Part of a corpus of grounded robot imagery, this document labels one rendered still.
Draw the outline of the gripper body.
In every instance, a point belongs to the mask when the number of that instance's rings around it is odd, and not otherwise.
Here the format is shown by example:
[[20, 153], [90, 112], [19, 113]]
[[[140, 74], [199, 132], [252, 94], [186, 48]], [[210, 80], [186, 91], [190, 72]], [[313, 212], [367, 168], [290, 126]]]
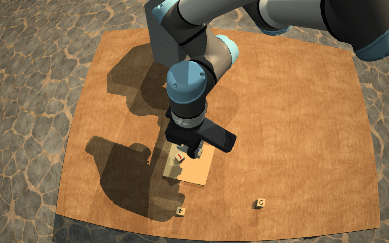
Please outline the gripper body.
[[[174, 143], [174, 144], [177, 144], [179, 146], [181, 146], [183, 144], [183, 145], [186, 145], [187, 147], [194, 146], [194, 149], [198, 148], [198, 146], [201, 142], [201, 139], [192, 135], [188, 131], [193, 131], [193, 130], [198, 129], [203, 124], [204, 119], [199, 125], [197, 125], [195, 127], [192, 127], [192, 128], [181, 127], [173, 121], [170, 106], [165, 113], [165, 117], [170, 119], [168, 126], [165, 130], [165, 135], [166, 135], [167, 141]], [[171, 122], [171, 120], [172, 120], [172, 122]]]

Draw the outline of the light orange mat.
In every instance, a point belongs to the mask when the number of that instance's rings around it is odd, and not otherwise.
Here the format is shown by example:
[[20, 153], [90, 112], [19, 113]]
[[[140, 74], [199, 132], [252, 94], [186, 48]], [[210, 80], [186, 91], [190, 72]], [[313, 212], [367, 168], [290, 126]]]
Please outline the light orange mat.
[[[176, 146], [171, 145], [163, 176], [205, 186], [215, 147], [203, 144], [200, 159], [191, 159]], [[179, 152], [185, 156], [181, 164], [174, 157]]]

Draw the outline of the beige letter block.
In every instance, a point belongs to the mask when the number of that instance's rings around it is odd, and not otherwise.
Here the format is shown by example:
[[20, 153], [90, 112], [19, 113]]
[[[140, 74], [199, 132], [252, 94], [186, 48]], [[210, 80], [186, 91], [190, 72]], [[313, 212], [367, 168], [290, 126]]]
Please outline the beige letter block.
[[203, 153], [203, 149], [198, 148], [198, 158], [197, 159], [200, 159], [202, 153]]
[[176, 214], [179, 215], [179, 216], [184, 216], [185, 215], [185, 211], [186, 211], [185, 208], [177, 207]]
[[183, 161], [185, 161], [185, 156], [181, 152], [176, 154], [174, 157], [179, 164], [181, 164]]
[[265, 205], [265, 199], [258, 199], [256, 203], [256, 207], [263, 208]]

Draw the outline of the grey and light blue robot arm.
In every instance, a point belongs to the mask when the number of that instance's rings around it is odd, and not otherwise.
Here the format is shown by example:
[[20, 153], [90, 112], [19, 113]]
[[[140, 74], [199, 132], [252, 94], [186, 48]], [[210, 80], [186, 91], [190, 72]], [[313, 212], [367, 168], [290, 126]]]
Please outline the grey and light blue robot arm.
[[191, 58], [174, 64], [166, 90], [172, 118], [192, 135], [229, 153], [236, 135], [205, 117], [206, 96], [236, 61], [239, 50], [205, 24], [243, 7], [266, 35], [293, 26], [323, 30], [349, 43], [362, 61], [389, 56], [389, 0], [165, 0], [153, 16]]

